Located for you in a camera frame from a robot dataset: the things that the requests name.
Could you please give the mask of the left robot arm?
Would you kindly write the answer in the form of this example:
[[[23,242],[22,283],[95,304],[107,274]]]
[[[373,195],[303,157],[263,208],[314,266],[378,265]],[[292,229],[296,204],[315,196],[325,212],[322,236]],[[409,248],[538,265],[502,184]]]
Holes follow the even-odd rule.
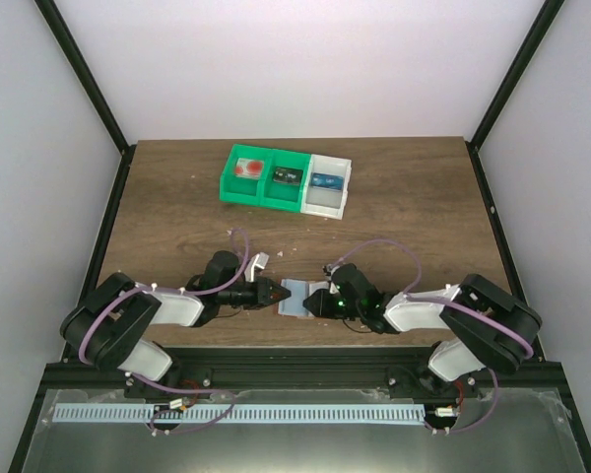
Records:
[[[60,335],[82,363],[102,372],[130,372],[169,398],[180,389],[182,375],[164,348],[144,338],[146,330],[152,325],[198,328],[224,305],[255,310],[287,300],[288,288],[260,275],[268,259],[263,252],[241,260],[231,251],[217,251],[204,272],[180,289],[147,286],[114,273],[66,316]]]

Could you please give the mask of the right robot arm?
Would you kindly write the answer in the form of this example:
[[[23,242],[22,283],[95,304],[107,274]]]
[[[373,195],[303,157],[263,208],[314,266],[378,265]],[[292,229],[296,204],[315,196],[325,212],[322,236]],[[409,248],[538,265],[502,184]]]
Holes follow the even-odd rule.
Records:
[[[360,321],[376,334],[448,330],[418,372],[421,391],[438,397],[461,376],[483,369],[513,374],[534,357],[543,321],[531,307],[479,274],[441,290],[379,291],[356,265],[328,271],[328,281],[302,301],[319,318]]]

